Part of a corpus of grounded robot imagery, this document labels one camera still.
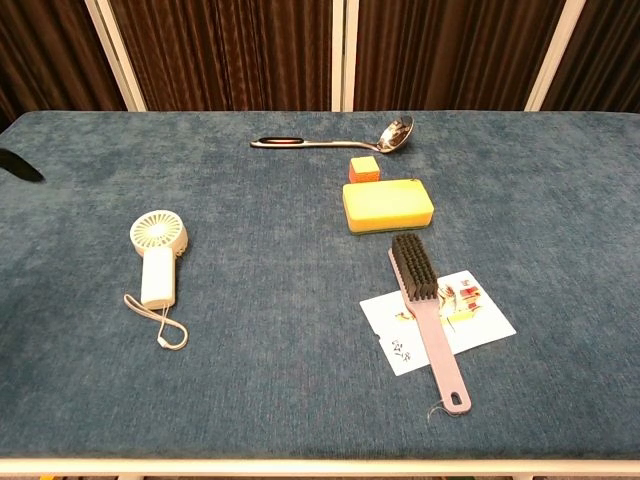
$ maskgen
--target small sponge cube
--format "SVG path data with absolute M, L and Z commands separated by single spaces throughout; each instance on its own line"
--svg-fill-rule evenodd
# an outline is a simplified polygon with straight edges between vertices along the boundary
M 349 164 L 351 183 L 377 182 L 380 180 L 380 168 L 373 157 L 355 157 Z

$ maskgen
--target curtain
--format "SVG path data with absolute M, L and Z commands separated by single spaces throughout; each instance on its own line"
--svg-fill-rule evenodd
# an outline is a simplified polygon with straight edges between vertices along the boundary
M 542 110 L 640 112 L 639 0 L 587 0 Z
M 563 3 L 360 0 L 354 109 L 524 109 Z
M 111 0 L 150 110 L 329 110 L 331 0 Z
M 84 2 L 3 0 L 0 131 L 31 110 L 123 110 Z

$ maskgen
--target card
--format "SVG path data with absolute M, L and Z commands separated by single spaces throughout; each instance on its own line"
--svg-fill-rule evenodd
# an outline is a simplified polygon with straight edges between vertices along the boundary
M 454 354 L 514 335 L 516 331 L 468 271 L 438 279 L 440 322 Z M 429 365 L 418 324 L 400 290 L 360 302 L 396 375 Z

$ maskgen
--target ladle handle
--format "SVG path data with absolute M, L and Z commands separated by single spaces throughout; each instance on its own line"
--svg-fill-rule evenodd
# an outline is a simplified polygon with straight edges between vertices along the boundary
M 370 143 L 335 141 L 335 142 L 308 142 L 298 137 L 263 137 L 251 142 L 254 148 L 320 148 L 320 147 L 356 147 L 368 148 L 378 151 L 378 147 Z

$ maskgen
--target mini fan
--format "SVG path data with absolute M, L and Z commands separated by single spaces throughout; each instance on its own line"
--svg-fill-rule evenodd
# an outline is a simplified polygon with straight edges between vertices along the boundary
M 150 310 L 168 309 L 175 301 L 175 258 L 187 248 L 187 230 L 180 217 L 154 210 L 138 218 L 129 232 L 142 256 L 140 303 Z

